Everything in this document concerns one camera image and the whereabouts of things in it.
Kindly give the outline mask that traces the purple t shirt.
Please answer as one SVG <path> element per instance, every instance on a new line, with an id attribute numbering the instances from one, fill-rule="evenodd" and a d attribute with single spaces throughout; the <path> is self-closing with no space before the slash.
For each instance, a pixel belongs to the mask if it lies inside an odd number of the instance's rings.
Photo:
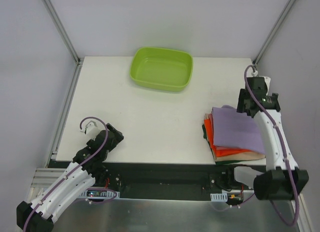
<path id="1" fill-rule="evenodd" d="M 265 155 L 260 130 L 253 118 L 231 106 L 212 107 L 213 144 L 247 149 Z"/>

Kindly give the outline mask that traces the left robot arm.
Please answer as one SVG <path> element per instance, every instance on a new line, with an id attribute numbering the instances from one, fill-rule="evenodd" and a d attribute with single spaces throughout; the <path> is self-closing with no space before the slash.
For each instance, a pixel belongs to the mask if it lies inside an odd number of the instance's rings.
<path id="1" fill-rule="evenodd" d="M 23 231 L 52 231 L 62 213 L 80 196 L 88 204 L 117 198 L 110 188 L 111 177 L 103 165 L 108 154 L 123 141 L 123 134 L 109 123 L 100 130 L 90 121 L 82 130 L 89 137 L 64 172 L 31 202 L 22 201 L 16 209 L 16 224 Z"/>

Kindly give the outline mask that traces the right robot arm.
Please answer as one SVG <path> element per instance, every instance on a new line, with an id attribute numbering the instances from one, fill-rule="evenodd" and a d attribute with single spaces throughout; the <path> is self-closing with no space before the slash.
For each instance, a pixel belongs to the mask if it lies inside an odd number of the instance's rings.
<path id="1" fill-rule="evenodd" d="M 250 116 L 261 134 L 266 171 L 237 166 L 225 176 L 225 184 L 237 189 L 242 184 L 252 188 L 259 200 L 295 200 L 309 180 L 308 172 L 299 166 L 289 149 L 282 127 L 278 94 L 267 94 L 263 77 L 245 78 L 240 90 L 237 111 Z"/>

